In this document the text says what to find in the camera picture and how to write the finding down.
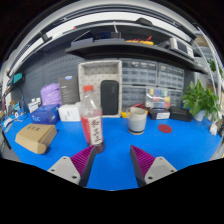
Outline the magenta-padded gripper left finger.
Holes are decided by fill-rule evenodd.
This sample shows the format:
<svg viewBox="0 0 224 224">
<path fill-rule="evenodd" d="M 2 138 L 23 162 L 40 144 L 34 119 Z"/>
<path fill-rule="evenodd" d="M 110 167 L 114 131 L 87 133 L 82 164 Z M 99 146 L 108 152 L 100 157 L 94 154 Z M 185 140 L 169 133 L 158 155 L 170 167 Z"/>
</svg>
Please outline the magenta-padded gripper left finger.
<svg viewBox="0 0 224 224">
<path fill-rule="evenodd" d="M 61 157 L 48 171 L 81 187 L 86 187 L 95 156 L 96 147 L 89 146 L 72 157 Z"/>
</svg>

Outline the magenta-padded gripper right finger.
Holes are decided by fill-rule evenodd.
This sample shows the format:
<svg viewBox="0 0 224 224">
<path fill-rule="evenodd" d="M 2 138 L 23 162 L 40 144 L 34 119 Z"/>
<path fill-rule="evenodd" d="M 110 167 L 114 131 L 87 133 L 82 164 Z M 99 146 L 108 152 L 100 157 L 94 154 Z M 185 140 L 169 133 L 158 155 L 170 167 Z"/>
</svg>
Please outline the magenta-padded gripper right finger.
<svg viewBox="0 0 224 224">
<path fill-rule="evenodd" d="M 176 172 L 176 168 L 164 157 L 154 157 L 134 145 L 130 146 L 130 157 L 139 187 Z"/>
</svg>

